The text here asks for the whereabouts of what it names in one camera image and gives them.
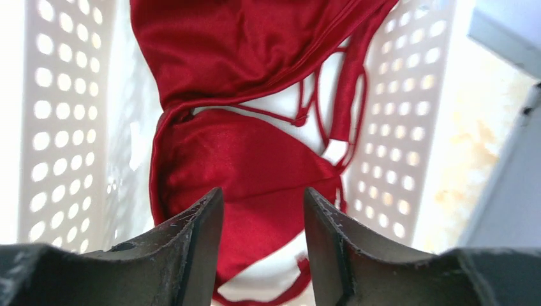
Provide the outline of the red satin bra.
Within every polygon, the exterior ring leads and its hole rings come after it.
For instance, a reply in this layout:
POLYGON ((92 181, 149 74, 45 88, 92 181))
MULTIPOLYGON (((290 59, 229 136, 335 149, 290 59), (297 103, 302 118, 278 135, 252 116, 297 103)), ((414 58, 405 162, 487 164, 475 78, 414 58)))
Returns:
POLYGON ((212 188, 225 198, 215 288, 304 229, 308 187, 336 201, 358 136, 357 82, 394 1, 132 1, 131 25, 163 115, 149 194, 156 224, 212 188), (314 111, 336 162, 267 122, 303 126, 314 111))

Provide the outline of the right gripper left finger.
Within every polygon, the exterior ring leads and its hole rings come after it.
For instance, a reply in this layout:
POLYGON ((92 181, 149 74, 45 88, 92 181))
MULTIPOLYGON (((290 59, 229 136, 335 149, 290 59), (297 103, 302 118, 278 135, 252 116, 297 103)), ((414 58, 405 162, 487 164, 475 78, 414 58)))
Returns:
POLYGON ((212 189, 182 213, 108 251, 1 247, 2 305, 210 305, 224 215, 212 189))

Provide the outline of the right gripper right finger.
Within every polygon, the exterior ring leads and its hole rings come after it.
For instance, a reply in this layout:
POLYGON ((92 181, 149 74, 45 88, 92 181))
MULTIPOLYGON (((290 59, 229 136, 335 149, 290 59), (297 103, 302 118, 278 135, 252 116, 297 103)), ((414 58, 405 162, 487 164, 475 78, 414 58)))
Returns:
POLYGON ((339 211, 313 188, 304 224, 317 305, 539 305, 540 250, 422 252, 339 211))

